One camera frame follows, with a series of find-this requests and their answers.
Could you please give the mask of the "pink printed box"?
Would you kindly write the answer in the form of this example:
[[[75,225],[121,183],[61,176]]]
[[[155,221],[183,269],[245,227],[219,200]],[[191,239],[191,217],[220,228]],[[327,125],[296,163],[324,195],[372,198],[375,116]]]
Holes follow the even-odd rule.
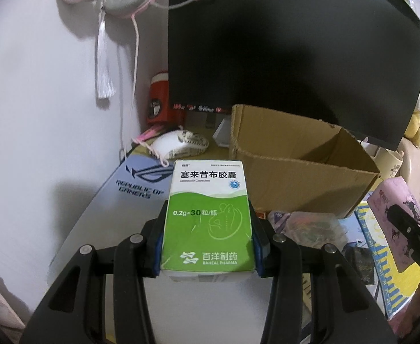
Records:
[[[404,179],[382,181],[368,198],[399,272],[420,266],[420,204]]]

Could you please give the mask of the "clear plastic bag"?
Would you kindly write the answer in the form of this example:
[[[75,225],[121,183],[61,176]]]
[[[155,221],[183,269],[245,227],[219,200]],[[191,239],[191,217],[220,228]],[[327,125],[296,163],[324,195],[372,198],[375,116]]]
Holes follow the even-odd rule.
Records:
[[[332,244],[341,251],[348,243],[344,227],[333,214],[271,211],[268,221],[276,233],[301,246],[321,249],[325,244]]]

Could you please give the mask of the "green white medicine box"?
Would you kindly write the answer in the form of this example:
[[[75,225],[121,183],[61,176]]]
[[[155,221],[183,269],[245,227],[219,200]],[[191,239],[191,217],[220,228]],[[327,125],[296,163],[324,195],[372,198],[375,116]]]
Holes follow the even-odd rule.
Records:
[[[235,282],[253,273],[253,232],[241,161],[174,163],[160,269],[176,282]]]

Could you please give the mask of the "yellow blue 404 rug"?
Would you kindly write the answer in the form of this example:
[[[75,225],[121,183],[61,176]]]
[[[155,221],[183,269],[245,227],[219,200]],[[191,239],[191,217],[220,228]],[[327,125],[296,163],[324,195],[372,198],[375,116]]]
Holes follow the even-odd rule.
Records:
[[[420,283],[420,267],[414,263],[399,273],[386,237],[367,202],[360,202],[354,214],[372,253],[386,315],[391,320],[414,295]]]

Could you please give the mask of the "cream ceramic mug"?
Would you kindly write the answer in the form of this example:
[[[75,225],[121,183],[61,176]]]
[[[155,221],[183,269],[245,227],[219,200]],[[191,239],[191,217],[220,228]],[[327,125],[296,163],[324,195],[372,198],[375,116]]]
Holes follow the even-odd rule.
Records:
[[[379,148],[374,157],[374,162],[382,180],[393,178],[397,175],[403,164],[403,151],[392,151]]]

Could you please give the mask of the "yellow plush toy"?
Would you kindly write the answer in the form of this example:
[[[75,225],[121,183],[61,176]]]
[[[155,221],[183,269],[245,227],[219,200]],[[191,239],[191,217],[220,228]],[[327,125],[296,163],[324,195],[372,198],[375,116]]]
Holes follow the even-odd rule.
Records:
[[[414,112],[404,131],[403,136],[409,140],[416,148],[420,147],[420,93],[417,98]]]

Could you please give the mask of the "brown cardboard box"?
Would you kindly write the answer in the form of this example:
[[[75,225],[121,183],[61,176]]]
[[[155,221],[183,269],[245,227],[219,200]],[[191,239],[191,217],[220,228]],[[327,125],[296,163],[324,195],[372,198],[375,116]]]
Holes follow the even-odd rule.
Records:
[[[229,156],[244,164],[257,210],[346,218],[379,177],[343,127],[256,106],[232,108]]]

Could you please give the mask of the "black computer monitor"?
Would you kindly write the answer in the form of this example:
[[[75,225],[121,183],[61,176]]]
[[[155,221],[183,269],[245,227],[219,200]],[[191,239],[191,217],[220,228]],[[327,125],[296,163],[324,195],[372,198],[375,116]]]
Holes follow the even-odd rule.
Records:
[[[420,93],[420,20],[404,0],[200,0],[169,14],[168,71],[176,109],[258,106],[395,149]]]

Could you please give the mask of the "red cylindrical can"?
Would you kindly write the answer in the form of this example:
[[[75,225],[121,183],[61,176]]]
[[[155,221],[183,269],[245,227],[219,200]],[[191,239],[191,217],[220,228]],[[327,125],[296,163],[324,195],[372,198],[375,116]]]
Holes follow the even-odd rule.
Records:
[[[150,82],[147,124],[165,124],[169,118],[169,74],[154,75]]]

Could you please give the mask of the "white tassel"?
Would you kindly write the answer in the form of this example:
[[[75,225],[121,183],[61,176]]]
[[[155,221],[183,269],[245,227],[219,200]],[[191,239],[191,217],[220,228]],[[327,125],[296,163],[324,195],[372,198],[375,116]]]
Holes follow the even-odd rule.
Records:
[[[105,11],[103,8],[101,8],[98,19],[95,58],[97,99],[109,99],[116,93],[114,84],[111,79],[110,65],[107,56],[107,32],[105,16]]]

